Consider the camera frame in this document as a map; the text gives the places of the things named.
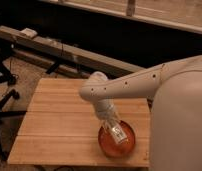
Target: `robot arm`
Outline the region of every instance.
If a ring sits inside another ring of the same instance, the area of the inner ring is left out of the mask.
[[[92,103],[114,98],[153,99],[165,80],[198,59],[192,57],[169,62],[110,81],[103,73],[95,72],[81,87],[80,96]]]
[[[114,80],[108,80],[103,73],[95,72],[81,87],[80,96],[93,104],[96,116],[106,121],[109,130],[114,130],[114,128],[118,130],[118,133],[111,132],[111,135],[119,144],[126,138],[126,135],[114,121],[114,118],[117,118],[116,108],[110,99],[153,99],[155,92],[165,80],[197,59],[194,57],[157,65]]]

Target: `white object on shelf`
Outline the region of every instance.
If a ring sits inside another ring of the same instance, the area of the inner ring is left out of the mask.
[[[29,29],[29,28],[25,28],[25,29],[23,29],[23,30],[20,31],[20,34],[22,36],[26,36],[28,38],[33,39],[34,37],[37,36],[38,33],[35,30]]]

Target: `floor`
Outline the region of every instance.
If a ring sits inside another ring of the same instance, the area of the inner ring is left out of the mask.
[[[38,67],[36,65],[25,62],[24,60],[17,59],[15,57],[10,57],[4,61],[5,66],[11,70],[18,78],[17,84],[15,86],[8,87],[6,83],[0,84],[0,99],[12,88],[15,88],[19,93],[21,98],[19,100],[10,100],[3,110],[26,110],[27,106],[31,100],[32,94],[35,90],[35,87],[42,77],[65,77],[61,74],[52,73],[50,75],[46,74],[46,69]],[[21,124],[23,117],[13,117],[5,118],[3,124],[0,125],[0,134],[1,141],[4,148],[4,151],[10,151],[12,144],[15,140],[17,131]],[[46,171],[69,171],[71,170],[68,167],[59,166],[44,166]],[[103,167],[73,167],[76,171],[146,171],[147,169],[135,169],[135,168],[103,168]],[[9,165],[6,162],[0,160],[0,171],[36,171],[38,170],[34,166],[30,165]]]

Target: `wooden table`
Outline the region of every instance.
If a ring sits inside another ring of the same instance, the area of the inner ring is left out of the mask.
[[[98,145],[100,121],[78,95],[81,79],[41,79],[8,158],[9,164],[148,167],[150,113],[146,99],[118,99],[137,145],[128,158],[107,158]]]

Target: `bowl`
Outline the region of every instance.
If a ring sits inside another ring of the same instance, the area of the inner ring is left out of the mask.
[[[102,151],[108,157],[126,157],[129,156],[135,148],[136,139],[133,129],[124,121],[121,121],[119,124],[127,135],[127,139],[119,144],[115,143],[113,137],[109,133],[109,130],[105,130],[103,127],[99,130],[98,142]]]

